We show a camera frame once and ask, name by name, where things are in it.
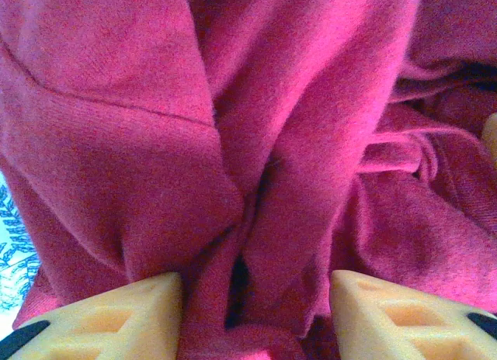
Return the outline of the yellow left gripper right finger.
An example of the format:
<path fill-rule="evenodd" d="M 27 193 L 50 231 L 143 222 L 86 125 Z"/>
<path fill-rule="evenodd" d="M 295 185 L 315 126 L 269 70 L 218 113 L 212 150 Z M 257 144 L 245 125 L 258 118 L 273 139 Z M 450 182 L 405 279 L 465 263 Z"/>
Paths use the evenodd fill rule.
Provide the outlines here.
<path fill-rule="evenodd" d="M 347 270 L 330 306 L 342 359 L 496 357 L 496 317 L 477 307 Z"/>

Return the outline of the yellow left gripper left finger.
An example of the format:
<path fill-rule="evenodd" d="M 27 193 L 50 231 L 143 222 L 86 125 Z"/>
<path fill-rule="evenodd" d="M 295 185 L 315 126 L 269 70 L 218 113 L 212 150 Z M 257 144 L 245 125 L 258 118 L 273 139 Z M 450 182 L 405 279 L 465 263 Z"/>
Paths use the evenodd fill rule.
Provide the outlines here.
<path fill-rule="evenodd" d="M 174 359 L 179 274 L 165 273 L 46 312 L 1 341 L 3 359 Z"/>

